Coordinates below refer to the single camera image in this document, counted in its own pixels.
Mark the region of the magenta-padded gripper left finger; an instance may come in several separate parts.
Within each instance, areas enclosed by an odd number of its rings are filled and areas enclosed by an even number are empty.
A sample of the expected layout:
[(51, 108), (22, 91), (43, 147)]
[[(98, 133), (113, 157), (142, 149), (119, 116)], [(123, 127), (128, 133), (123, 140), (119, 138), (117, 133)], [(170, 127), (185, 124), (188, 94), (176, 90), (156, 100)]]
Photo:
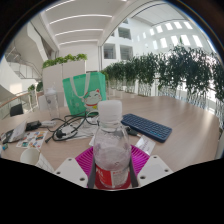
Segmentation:
[(86, 149), (76, 158), (67, 158), (54, 174), (78, 186), (93, 189), (96, 177), (93, 148)]

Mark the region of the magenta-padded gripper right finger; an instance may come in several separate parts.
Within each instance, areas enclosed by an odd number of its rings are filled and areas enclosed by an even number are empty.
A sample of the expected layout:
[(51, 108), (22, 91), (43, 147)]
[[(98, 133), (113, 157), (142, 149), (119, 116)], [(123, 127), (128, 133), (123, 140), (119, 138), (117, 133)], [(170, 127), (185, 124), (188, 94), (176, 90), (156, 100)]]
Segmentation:
[(129, 167), (133, 188), (146, 186), (173, 173), (158, 155), (149, 156), (136, 146), (131, 149)]

